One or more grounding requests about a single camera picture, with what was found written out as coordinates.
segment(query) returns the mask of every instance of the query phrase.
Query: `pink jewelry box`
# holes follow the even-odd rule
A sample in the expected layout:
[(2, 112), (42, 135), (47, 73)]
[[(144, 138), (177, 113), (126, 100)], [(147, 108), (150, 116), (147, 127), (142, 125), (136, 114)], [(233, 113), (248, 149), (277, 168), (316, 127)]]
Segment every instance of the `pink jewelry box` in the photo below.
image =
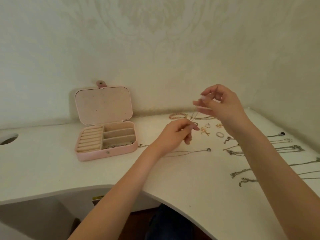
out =
[(75, 94), (75, 103), (82, 124), (75, 145), (79, 161), (89, 161), (134, 152), (138, 142), (130, 92), (125, 87), (82, 89)]

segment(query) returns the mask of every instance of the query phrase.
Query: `white table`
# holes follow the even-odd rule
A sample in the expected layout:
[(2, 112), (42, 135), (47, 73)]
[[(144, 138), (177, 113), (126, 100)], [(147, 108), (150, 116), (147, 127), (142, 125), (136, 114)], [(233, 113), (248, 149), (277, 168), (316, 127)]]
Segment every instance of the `white table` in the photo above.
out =
[[(283, 131), (261, 115), (246, 109), (249, 118), (265, 135)], [(150, 144), (170, 122), (168, 115), (133, 118), (138, 143)], [(211, 124), (210, 136), (193, 133), (191, 145), (178, 149), (211, 152), (191, 153), (186, 156), (162, 158), (154, 167), (143, 188), (148, 196), (163, 202), (194, 222), (204, 232), (218, 240), (286, 239), (258, 183), (238, 186), (241, 177), (255, 179), (251, 171), (231, 178), (230, 173), (248, 168), (244, 157), (229, 155), (222, 149), (236, 145), (223, 144), (216, 132), (218, 120), (197, 120), (199, 127)], [(145, 148), (135, 152), (87, 162), (77, 160), (74, 146), (80, 123), (38, 126), (0, 131), (0, 137), (18, 133), (18, 138), (0, 145), (0, 205), (54, 196), (85, 189), (109, 188), (131, 167)], [(301, 145), (306, 151), (284, 153), (290, 164), (315, 160), (317, 153), (292, 135), (270, 140), (292, 138), (293, 143), (276, 147)], [(320, 163), (293, 167), (297, 173), (320, 170)], [(320, 173), (308, 174), (318, 177)], [(306, 183), (320, 195), (320, 181)]]

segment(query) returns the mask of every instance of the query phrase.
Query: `ring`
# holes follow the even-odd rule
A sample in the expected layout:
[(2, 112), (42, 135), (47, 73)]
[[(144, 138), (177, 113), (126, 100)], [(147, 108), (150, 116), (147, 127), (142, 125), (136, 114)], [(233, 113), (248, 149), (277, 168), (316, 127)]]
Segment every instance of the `ring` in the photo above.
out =
[(222, 132), (217, 132), (216, 136), (220, 138), (224, 138), (224, 134)]

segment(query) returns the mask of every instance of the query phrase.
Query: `forearm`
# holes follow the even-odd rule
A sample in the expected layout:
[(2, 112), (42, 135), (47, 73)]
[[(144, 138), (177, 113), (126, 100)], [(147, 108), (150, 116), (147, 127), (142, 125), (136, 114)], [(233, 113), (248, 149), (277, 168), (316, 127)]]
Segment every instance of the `forearm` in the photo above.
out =
[(158, 159), (157, 150), (152, 146), (147, 148), (87, 215), (69, 239), (118, 239), (135, 199)]
[(251, 122), (235, 133), (287, 237), (320, 239), (320, 199)]

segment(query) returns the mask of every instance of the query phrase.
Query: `person's right hand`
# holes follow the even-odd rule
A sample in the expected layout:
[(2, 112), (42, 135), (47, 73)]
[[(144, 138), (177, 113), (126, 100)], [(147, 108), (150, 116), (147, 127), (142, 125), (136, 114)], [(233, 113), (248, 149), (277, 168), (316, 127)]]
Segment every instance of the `person's right hand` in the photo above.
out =
[(238, 96), (229, 88), (216, 84), (205, 89), (201, 95), (201, 99), (193, 101), (194, 105), (200, 106), (198, 111), (218, 118), (231, 136), (235, 137), (237, 132), (251, 124)]

